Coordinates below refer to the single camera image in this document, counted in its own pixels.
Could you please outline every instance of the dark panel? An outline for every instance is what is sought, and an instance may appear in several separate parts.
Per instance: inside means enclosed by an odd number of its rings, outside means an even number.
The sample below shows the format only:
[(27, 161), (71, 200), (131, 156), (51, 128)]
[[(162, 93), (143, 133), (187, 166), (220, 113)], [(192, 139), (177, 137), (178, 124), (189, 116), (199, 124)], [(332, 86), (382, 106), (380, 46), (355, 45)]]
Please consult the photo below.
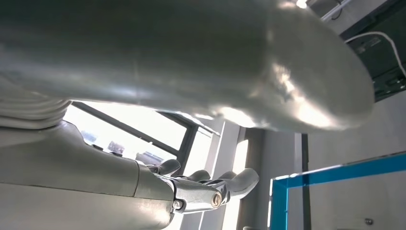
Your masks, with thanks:
[[(388, 0), (341, 34), (346, 40), (355, 35), (382, 31), (396, 44), (403, 67), (406, 67), (406, 1)], [(368, 69), (375, 89), (375, 100), (380, 101), (406, 89), (402, 74), (389, 42), (382, 36), (369, 35), (349, 43)]]

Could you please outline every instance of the shiny metal surface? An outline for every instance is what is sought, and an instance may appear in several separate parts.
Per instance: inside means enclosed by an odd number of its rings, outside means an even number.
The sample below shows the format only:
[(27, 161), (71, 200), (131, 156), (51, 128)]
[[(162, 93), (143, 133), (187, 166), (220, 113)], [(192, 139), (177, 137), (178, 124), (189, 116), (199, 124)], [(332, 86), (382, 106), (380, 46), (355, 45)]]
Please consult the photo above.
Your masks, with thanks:
[(87, 145), (67, 122), (45, 130), (0, 128), (0, 140), (0, 183), (134, 196), (145, 177), (136, 161)]
[(297, 132), (372, 110), (362, 63), (290, 1), (7, 0), (0, 15), (0, 81), (24, 93)]
[(0, 183), (2, 230), (160, 230), (172, 201)]
[(151, 172), (165, 176), (170, 176), (180, 169), (180, 163), (176, 159), (169, 159), (160, 165), (150, 164), (146, 166)]
[(218, 208), (212, 204), (213, 197), (220, 195), (215, 188), (180, 178), (172, 178), (172, 182), (175, 186), (175, 199), (183, 202), (182, 207), (174, 210), (174, 213), (188, 214)]
[(246, 168), (232, 179), (218, 179), (205, 183), (205, 185), (220, 191), (223, 198), (221, 204), (225, 204), (230, 201), (230, 199), (244, 198), (254, 189), (258, 182), (259, 176), (257, 172), (253, 169)]
[(0, 127), (43, 129), (57, 125), (69, 100), (46, 97), (0, 98)]

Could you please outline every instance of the screw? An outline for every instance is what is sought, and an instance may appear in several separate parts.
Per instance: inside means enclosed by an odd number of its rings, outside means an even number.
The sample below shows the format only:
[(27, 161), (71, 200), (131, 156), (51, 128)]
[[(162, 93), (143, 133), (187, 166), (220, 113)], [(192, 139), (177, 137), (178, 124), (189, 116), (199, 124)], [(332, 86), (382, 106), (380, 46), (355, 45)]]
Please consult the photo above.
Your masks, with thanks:
[(183, 205), (183, 203), (180, 200), (175, 200), (175, 201), (173, 201), (172, 207), (174, 209), (179, 210), (182, 208), (182, 205)]
[(215, 193), (212, 198), (212, 206), (218, 208), (221, 204), (221, 195), (220, 193)]
[(372, 225), (373, 224), (373, 219), (365, 218), (364, 222), (365, 222), (366, 225)]

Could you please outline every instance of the bright window light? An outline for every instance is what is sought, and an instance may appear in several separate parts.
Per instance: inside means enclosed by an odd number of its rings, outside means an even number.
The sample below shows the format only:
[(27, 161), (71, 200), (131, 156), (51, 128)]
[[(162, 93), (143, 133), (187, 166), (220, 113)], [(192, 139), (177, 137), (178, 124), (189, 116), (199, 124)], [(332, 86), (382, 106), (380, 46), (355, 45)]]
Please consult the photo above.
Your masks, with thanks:
[[(237, 144), (236, 155), (234, 157), (233, 172), (239, 174), (245, 169), (247, 160), (248, 140), (244, 140)], [(230, 200), (226, 204), (226, 212), (223, 220), (223, 230), (237, 229), (238, 212), (240, 208), (240, 200)]]
[(306, 9), (307, 8), (306, 1), (307, 0), (297, 0), (296, 6), (302, 8), (302, 9)]

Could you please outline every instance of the window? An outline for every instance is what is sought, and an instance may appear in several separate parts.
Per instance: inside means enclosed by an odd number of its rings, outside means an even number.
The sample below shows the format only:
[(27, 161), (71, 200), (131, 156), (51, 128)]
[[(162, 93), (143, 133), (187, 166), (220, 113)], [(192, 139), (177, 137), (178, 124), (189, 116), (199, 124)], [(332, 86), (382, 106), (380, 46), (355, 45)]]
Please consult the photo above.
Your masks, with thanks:
[(176, 150), (179, 150), (186, 133), (186, 127), (141, 106), (97, 102), (86, 104)]
[(183, 173), (191, 151), (204, 157), (202, 146), (192, 148), (194, 141), (202, 145), (210, 142), (212, 135), (178, 115), (114, 103), (73, 102), (64, 120), (76, 125), (86, 143), (105, 152), (145, 164), (177, 159), (182, 166), (177, 174)]
[(169, 159), (176, 159), (175, 155), (73, 106), (68, 108), (64, 120), (73, 123), (79, 129), (87, 144), (97, 145), (105, 152), (117, 152), (123, 157), (139, 160), (145, 164), (161, 164)]

